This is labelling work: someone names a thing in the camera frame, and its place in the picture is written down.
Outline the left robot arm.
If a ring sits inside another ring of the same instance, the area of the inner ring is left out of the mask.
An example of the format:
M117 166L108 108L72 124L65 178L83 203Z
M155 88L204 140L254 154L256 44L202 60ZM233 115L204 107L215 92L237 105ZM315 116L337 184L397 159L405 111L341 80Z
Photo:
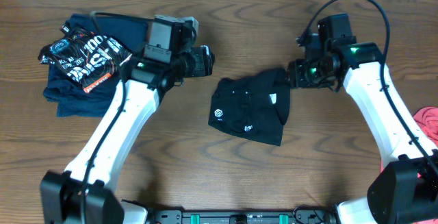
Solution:
M215 56L207 45L172 53L128 56L112 102L93 135L63 173L40 183L45 223L147 223L149 209L115 196L120 172L141 129L164 94L186 77L211 75Z

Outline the folded navy blue shirt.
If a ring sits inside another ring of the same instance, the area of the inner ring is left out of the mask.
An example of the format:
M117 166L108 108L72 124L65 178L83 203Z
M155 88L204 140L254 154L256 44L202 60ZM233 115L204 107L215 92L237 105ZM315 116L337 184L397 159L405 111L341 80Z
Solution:
M126 18L100 16L96 19L102 31L113 36L129 50L138 49L144 42L148 25L143 21L132 21ZM57 116L102 117L112 102L116 86L120 81L115 73L91 92L86 93L70 80L54 64L49 65L47 87L43 96L47 101L57 103Z

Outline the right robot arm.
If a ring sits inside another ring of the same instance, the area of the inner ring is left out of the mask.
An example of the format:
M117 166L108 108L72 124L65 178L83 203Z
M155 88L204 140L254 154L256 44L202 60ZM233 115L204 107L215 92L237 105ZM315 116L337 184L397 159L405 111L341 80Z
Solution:
M303 46L292 88L344 88L376 141L383 170L366 196L337 204L325 223L417 223L437 218L437 146L415 122L373 42Z

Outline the black t-shirt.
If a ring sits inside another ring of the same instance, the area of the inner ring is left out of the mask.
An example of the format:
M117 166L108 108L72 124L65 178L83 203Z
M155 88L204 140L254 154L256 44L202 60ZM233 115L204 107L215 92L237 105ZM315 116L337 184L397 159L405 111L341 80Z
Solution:
M290 103L285 69L223 78L211 97L208 125L232 136L279 146Z

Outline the red printed t-shirt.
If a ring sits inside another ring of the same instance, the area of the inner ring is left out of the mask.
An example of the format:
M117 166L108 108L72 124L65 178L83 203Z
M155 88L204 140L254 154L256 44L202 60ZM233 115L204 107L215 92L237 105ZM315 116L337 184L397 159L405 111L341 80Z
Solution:
M419 144L428 155L432 155L432 150L437 148L437 108L421 108L414 115L406 108L400 108L399 112L409 130L418 138ZM422 157L391 110L383 116L383 121L377 125L377 131L376 142L381 155L380 172L383 172L390 162L398 160L400 155L406 155L409 159Z

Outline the black orange printed jersey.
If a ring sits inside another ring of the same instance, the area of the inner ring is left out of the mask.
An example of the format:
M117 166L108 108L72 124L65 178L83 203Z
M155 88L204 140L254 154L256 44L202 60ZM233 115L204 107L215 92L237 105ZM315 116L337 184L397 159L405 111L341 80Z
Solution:
M60 30L64 37L43 47L38 59L41 64L54 64L86 93L131 59L132 53L115 38L69 23L63 24Z

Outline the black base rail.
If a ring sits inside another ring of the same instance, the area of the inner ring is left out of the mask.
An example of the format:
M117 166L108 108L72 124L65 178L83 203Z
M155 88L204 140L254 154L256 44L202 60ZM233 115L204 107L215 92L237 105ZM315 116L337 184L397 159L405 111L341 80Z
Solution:
M184 210L150 208L146 224L340 224L336 211L311 206L292 210Z

